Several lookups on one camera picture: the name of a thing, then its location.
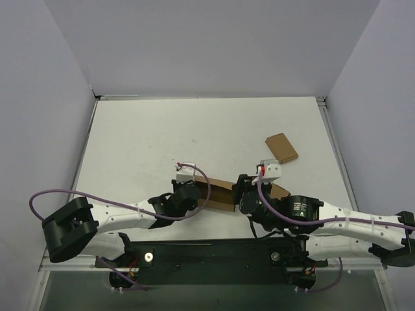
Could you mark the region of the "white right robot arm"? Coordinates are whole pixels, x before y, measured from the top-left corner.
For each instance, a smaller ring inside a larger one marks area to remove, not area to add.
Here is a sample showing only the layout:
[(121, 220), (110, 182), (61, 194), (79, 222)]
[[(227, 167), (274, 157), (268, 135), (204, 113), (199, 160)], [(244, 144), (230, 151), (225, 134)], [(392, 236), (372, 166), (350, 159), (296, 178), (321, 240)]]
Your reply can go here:
[(384, 266), (414, 266), (414, 214), (366, 214), (317, 198), (271, 198), (272, 184), (242, 174), (231, 188), (233, 204), (265, 231), (305, 239), (314, 261), (333, 257), (377, 258)]

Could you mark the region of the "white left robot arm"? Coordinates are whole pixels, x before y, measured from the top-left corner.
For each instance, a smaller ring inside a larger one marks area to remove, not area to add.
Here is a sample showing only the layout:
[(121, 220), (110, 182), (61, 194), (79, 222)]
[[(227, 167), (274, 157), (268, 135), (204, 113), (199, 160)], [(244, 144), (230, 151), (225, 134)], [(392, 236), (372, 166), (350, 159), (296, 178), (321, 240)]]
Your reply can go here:
[(126, 229), (167, 227), (198, 207), (202, 193), (195, 182), (172, 184), (174, 192), (130, 204), (129, 208), (91, 204), (83, 196), (71, 200), (42, 222), (49, 260), (65, 262), (83, 254), (127, 266), (133, 251)]

